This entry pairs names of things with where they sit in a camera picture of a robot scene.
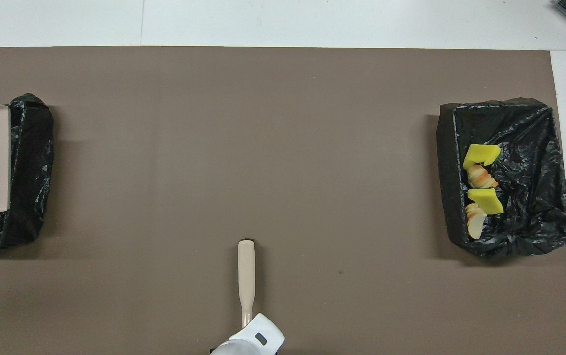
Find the black bag-lined bin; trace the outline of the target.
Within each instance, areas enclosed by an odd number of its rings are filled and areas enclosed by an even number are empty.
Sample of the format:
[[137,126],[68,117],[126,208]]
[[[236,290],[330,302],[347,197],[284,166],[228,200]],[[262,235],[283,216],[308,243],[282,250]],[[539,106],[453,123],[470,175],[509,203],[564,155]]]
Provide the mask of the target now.
[[[448,238],[481,258],[534,256],[566,245],[566,182],[553,109],[533,98],[443,104],[436,129],[441,200]],[[497,144],[483,166],[504,212],[488,215],[479,240],[466,229],[473,203],[462,164],[470,144]]]
[[0,249],[37,240],[48,206],[55,159],[54,117],[34,94],[15,97],[10,109],[10,207],[0,212]]

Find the beige hand brush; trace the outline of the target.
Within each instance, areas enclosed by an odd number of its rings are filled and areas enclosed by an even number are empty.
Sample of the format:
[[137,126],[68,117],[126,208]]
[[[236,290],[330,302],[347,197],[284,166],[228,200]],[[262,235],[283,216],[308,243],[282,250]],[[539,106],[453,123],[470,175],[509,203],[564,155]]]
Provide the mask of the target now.
[[242,309],[242,328],[253,319],[256,293],[256,257],[254,240],[244,239],[237,248],[238,295]]

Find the notched yellow sponge piece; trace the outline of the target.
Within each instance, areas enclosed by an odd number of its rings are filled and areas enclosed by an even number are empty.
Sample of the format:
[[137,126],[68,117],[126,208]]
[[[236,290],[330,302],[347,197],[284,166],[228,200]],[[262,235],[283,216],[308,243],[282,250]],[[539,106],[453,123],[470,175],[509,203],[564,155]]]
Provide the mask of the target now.
[[489,166],[501,155],[501,148],[497,144],[470,144],[463,160],[465,170],[476,164]]

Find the brown table mat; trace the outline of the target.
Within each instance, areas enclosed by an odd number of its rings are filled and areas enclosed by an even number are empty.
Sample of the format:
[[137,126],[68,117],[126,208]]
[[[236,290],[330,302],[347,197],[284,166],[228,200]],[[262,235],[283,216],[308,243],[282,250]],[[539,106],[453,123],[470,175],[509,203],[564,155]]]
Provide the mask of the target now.
[[439,106],[536,98],[547,51],[0,48],[55,120],[39,238],[0,252],[0,355],[206,355],[237,243],[281,355],[566,354],[566,246],[448,240]]

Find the yellow sponge with green side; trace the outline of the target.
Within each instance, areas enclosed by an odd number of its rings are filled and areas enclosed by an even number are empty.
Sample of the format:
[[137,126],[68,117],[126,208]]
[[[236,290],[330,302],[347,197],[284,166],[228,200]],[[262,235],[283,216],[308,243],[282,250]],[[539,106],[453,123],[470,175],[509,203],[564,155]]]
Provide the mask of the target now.
[[504,212],[504,207],[494,188],[469,189],[467,196],[488,215],[499,215]]

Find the striped toy croissant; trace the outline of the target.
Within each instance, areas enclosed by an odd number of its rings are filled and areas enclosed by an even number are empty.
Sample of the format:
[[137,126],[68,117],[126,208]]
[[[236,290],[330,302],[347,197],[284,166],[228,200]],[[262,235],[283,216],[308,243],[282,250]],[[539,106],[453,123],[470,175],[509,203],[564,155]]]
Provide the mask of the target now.
[[468,184],[473,189],[497,188],[499,183],[488,171],[479,164],[475,164],[466,171]]
[[466,229],[473,240],[479,240],[488,214],[476,203],[466,205]]

